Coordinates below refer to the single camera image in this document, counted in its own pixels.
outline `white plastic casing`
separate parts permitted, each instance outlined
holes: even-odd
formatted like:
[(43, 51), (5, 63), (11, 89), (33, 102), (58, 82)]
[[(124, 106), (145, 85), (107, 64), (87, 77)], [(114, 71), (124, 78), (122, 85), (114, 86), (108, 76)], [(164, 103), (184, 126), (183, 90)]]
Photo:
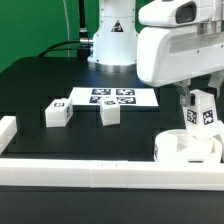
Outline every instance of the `white plastic casing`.
[[(193, 22), (178, 24), (176, 21), (177, 9), (186, 3), (194, 2), (197, 6), (196, 18)], [(141, 8), (139, 21), (144, 25), (175, 27), (203, 22), (213, 15), (213, 0), (155, 0)]]
[(221, 162), (223, 146), (216, 138), (196, 139), (187, 130), (170, 130), (155, 139), (155, 161), (172, 164)]
[(224, 69), (224, 33), (197, 35), (197, 25), (144, 28), (138, 39), (137, 73), (158, 87)]
[(73, 115), (71, 99), (56, 99), (45, 110), (47, 127), (65, 127)]
[(219, 133), (214, 95), (201, 90), (191, 93), (195, 95), (195, 106), (183, 107), (186, 129), (198, 139), (214, 137)]
[(115, 97), (100, 99), (100, 115), (103, 126), (120, 124), (120, 105)]
[[(100, 27), (93, 37), (89, 62), (101, 65), (136, 64), (138, 34), (135, 30), (136, 0), (100, 0)], [(123, 32), (113, 31), (117, 22)]]

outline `cube with marker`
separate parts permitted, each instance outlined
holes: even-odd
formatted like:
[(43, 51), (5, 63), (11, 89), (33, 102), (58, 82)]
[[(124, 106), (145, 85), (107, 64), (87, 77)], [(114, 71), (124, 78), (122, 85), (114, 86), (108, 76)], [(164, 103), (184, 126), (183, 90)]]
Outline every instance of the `cube with marker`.
[(120, 105), (115, 97), (100, 99), (100, 115), (103, 126), (120, 124)]
[(45, 110), (47, 127), (65, 127), (73, 115), (71, 99), (56, 99)]

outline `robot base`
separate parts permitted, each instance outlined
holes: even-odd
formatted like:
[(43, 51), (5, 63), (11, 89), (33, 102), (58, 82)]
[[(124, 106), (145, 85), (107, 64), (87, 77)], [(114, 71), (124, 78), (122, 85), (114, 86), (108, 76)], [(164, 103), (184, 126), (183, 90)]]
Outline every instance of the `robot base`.
[(103, 72), (122, 73), (136, 71), (136, 64), (132, 65), (103, 65), (95, 62), (88, 62), (88, 67), (97, 69)]

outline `black sticker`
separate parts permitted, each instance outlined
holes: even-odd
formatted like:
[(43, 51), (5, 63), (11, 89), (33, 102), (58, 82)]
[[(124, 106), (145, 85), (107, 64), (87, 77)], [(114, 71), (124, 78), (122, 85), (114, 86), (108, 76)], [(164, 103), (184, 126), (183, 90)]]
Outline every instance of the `black sticker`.
[(67, 108), (67, 118), (70, 116), (70, 107)]
[(154, 158), (156, 160), (158, 159), (158, 146), (157, 145), (155, 145)]
[(208, 110), (208, 111), (203, 112), (203, 120), (204, 120), (204, 125), (214, 123), (213, 111)]
[(54, 107), (64, 107), (64, 103), (54, 103)]
[(120, 96), (134, 96), (135, 90), (134, 89), (117, 89), (116, 95)]
[(187, 110), (187, 121), (197, 124), (197, 113), (192, 110)]
[(90, 100), (89, 100), (89, 103), (99, 103), (101, 97), (100, 96), (91, 96), (90, 97)]
[(116, 24), (114, 25), (113, 29), (111, 30), (111, 32), (124, 32), (122, 27), (121, 27), (121, 24), (120, 24), (120, 21), (117, 20)]
[(111, 89), (93, 89), (92, 95), (110, 95)]
[(114, 105), (114, 104), (116, 104), (114, 101), (105, 101), (104, 103), (106, 105)]
[(117, 97), (119, 104), (136, 104), (135, 97)]

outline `black cable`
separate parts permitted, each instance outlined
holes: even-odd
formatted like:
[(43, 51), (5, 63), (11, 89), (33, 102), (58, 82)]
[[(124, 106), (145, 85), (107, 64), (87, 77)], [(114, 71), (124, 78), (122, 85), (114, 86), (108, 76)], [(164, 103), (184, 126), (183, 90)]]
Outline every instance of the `black cable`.
[(49, 48), (47, 48), (45, 51), (41, 52), (38, 55), (38, 57), (44, 57), (45, 54), (47, 54), (49, 51), (52, 51), (56, 47), (60, 47), (60, 46), (68, 45), (68, 44), (78, 44), (78, 43), (80, 43), (80, 40), (63, 41), (58, 44), (54, 44), (54, 45), (50, 46)]
[(86, 29), (86, 21), (85, 21), (85, 5), (84, 0), (79, 0), (79, 25), (80, 25), (80, 31), (79, 36), (82, 37), (88, 37), (87, 29)]

